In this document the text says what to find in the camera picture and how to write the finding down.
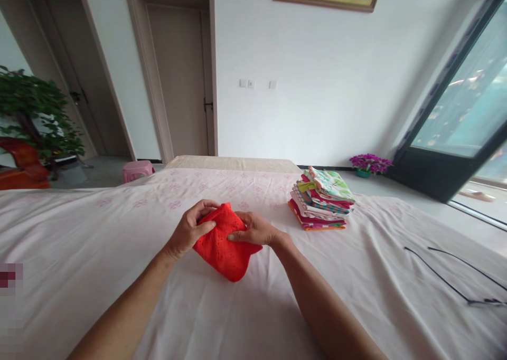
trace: pink stool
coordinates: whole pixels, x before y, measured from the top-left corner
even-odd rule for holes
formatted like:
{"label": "pink stool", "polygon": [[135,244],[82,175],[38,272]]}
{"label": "pink stool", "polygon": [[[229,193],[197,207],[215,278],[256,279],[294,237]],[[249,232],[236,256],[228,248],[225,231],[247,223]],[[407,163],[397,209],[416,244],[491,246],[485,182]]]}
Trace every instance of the pink stool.
{"label": "pink stool", "polygon": [[135,181],[137,175],[150,176],[155,172],[153,165],[150,161],[135,161],[129,162],[123,167],[123,183]]}

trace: floor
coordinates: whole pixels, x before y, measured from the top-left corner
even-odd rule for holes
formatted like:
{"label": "floor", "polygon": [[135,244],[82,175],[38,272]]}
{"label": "floor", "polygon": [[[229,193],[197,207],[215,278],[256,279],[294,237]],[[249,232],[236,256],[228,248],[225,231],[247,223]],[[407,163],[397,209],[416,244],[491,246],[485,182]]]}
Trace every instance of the floor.
{"label": "floor", "polygon": [[494,219],[507,223],[507,190],[490,187],[479,183],[468,182],[462,191],[481,191],[486,195],[495,197],[493,202],[485,202],[465,195],[457,194],[453,201],[466,205],[473,210],[483,213]]}
{"label": "floor", "polygon": [[[116,187],[123,183],[123,166],[130,162],[129,157],[98,156],[84,162],[92,165],[92,169],[84,168],[78,163],[63,167],[60,178],[51,182],[53,188],[99,188]],[[154,164],[155,171],[160,171],[164,165]]]}
{"label": "floor", "polygon": [[[123,183],[121,170],[124,164],[129,161],[130,158],[122,157],[95,157],[86,160],[87,164],[95,167],[93,169],[86,169],[77,164],[72,164],[61,172],[58,181],[52,182],[52,187],[95,188],[119,186]],[[164,165],[154,165],[154,168],[156,171],[161,171]],[[484,223],[451,206],[437,202],[383,176],[372,176],[364,179],[356,176],[354,172],[343,171],[340,174],[353,193],[400,198],[479,244],[507,257],[507,232],[497,227]]]}

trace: wooden chair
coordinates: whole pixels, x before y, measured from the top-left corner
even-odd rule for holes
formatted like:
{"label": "wooden chair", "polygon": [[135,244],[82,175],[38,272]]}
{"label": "wooden chair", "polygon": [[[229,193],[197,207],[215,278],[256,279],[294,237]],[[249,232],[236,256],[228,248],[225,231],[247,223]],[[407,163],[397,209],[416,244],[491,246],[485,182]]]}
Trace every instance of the wooden chair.
{"label": "wooden chair", "polygon": [[37,150],[26,142],[12,137],[0,137],[0,147],[8,151],[15,168],[0,166],[0,190],[14,188],[51,188],[49,171],[39,162]]}

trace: stack of folded clothes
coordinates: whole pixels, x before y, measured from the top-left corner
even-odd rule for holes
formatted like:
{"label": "stack of folded clothes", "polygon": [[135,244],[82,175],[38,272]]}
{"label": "stack of folded clothes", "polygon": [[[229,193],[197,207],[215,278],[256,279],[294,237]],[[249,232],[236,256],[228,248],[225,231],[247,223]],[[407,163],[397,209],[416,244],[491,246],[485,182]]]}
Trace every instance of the stack of folded clothes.
{"label": "stack of folded clothes", "polygon": [[353,211],[354,195],[342,177],[333,171],[312,166],[301,175],[288,204],[305,231],[345,229]]}

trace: purple flowers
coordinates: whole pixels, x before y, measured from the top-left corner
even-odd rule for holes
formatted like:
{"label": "purple flowers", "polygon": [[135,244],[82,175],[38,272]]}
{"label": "purple flowers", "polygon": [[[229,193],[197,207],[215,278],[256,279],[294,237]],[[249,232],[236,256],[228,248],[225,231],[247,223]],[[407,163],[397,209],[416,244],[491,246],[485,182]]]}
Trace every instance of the purple flowers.
{"label": "purple flowers", "polygon": [[392,162],[390,160],[377,157],[376,155],[370,153],[352,157],[349,161],[352,162],[353,168],[358,168],[374,174],[383,174],[387,171],[389,166],[392,166]]}

